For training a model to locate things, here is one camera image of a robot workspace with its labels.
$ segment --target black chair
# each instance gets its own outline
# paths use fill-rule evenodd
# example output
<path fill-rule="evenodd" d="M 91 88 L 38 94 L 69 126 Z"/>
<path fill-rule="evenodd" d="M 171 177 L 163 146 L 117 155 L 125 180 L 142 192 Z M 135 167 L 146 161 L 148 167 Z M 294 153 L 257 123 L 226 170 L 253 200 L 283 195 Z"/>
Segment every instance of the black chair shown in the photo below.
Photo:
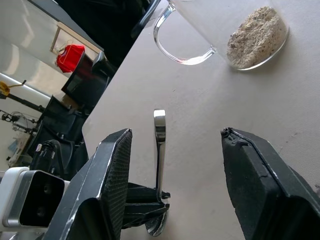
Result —
<path fill-rule="evenodd" d="M 77 172 L 80 171 L 80 169 L 87 163 L 88 160 L 89 157 L 86 144 L 82 143 L 76 148 L 69 162 L 68 172 L 70 179 L 72 179 Z"/>
<path fill-rule="evenodd" d="M 75 122 L 76 116 L 54 96 L 51 97 L 44 112 L 39 118 L 47 127 L 56 133 L 68 133 Z"/>
<path fill-rule="evenodd" d="M 86 119 L 86 115 L 67 108 L 52 96 L 39 121 L 61 139 L 77 144 L 83 139 L 82 126 Z"/>
<path fill-rule="evenodd" d="M 38 132 L 36 133 L 35 137 L 32 139 L 28 149 L 27 153 L 34 157 L 37 147 L 39 144 L 43 144 L 50 140 L 57 140 L 60 144 L 61 154 L 62 154 L 62 165 L 64 168 L 64 173 L 66 176 L 69 175 L 69 169 L 70 169 L 70 161 L 72 159 L 72 155 L 75 150 L 75 143 L 72 141 L 67 141 L 64 139 L 59 138 L 50 128 L 45 126 L 42 122 L 39 124 Z M 33 158 L 31 163 L 31 169 L 35 169 L 35 166 L 37 166 L 37 162 L 34 162 L 34 160 L 37 159 L 36 157 Z M 58 175 L 59 176 L 59 165 L 58 165 L 58 155 L 55 154 L 53 157 L 51 169 L 54 168 L 54 172 L 50 172 L 51 174 Z"/>

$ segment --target textured grip surface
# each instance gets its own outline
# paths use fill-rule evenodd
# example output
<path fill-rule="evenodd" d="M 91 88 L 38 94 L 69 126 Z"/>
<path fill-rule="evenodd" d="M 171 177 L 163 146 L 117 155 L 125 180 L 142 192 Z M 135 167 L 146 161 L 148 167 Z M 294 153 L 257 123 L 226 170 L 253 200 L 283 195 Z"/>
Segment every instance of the textured grip surface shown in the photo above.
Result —
<path fill-rule="evenodd" d="M 130 165 L 132 133 L 129 132 L 118 143 L 104 185 L 105 193 L 102 202 L 108 212 L 113 235 L 120 239 L 122 222 L 124 219 L 125 204 L 128 192 L 128 178 Z"/>

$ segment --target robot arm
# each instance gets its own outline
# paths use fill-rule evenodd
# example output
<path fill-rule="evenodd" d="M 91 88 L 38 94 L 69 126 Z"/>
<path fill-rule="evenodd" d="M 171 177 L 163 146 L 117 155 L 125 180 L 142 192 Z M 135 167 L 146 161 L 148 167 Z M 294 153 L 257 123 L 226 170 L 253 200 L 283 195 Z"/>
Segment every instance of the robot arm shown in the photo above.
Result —
<path fill-rule="evenodd" d="M 320 199 L 272 145 L 221 132 L 226 185 L 246 240 L 319 239 Z"/>

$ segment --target red bag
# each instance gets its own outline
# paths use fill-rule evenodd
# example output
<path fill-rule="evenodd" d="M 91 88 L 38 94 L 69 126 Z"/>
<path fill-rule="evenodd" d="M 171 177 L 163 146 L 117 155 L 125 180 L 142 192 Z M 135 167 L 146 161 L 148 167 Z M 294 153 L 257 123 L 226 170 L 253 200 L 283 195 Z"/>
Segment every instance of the red bag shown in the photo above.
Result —
<path fill-rule="evenodd" d="M 63 53 L 59 54 L 56 58 L 57 66 L 62 70 L 63 73 L 73 72 L 78 62 L 85 51 L 85 46 L 83 45 L 67 45 Z"/>

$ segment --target oats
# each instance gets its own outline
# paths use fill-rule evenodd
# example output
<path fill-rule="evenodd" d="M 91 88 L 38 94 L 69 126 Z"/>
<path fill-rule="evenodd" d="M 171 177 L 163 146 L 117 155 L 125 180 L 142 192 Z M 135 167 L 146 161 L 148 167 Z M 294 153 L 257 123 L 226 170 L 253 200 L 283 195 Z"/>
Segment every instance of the oats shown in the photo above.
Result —
<path fill-rule="evenodd" d="M 263 62 L 284 42 L 287 27 L 277 12 L 268 6 L 251 13 L 230 36 L 227 57 L 237 69 Z"/>

